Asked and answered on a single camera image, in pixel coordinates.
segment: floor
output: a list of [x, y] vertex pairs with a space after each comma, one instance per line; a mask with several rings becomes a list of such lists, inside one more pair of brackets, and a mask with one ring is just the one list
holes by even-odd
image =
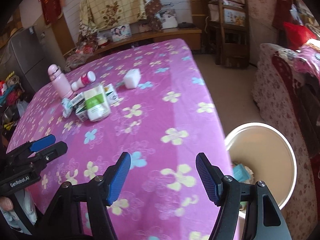
[[264, 122], [254, 104], [251, 88], [256, 67], [230, 69], [214, 62], [214, 55], [194, 55], [216, 106], [225, 135], [248, 122]]

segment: human hand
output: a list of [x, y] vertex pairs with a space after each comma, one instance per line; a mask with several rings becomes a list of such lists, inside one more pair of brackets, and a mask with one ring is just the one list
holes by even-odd
[[7, 197], [0, 197], [0, 207], [4, 211], [11, 211], [13, 210], [13, 204], [10, 198]]

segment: table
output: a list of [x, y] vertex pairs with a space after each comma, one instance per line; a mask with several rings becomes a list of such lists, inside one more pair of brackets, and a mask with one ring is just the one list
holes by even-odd
[[[119, 86], [125, 72], [140, 68], [138, 88]], [[117, 87], [119, 102], [100, 122], [67, 119], [57, 93], [46, 85], [23, 115], [8, 151], [53, 134], [68, 145], [32, 185], [44, 212], [62, 182], [89, 181], [103, 174], [123, 151], [132, 165], [120, 197], [108, 208], [119, 240], [205, 240], [218, 208], [210, 202], [195, 159], [205, 152], [223, 173], [231, 173], [224, 134], [209, 92], [188, 46], [177, 39], [142, 46], [98, 59], [67, 74], [70, 82], [93, 70], [97, 80]], [[82, 203], [85, 233], [90, 223]]]

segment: red cushion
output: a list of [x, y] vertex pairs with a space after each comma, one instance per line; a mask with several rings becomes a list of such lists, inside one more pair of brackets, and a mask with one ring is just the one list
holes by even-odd
[[297, 50], [308, 40], [316, 39], [314, 33], [303, 25], [284, 22], [283, 26], [287, 36], [289, 49]]

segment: gray refrigerator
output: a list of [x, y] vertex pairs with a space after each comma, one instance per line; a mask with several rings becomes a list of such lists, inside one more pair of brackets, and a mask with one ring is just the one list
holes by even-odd
[[0, 80], [14, 71], [24, 90], [34, 95], [50, 82], [49, 65], [33, 26], [20, 29], [8, 41], [1, 60]]

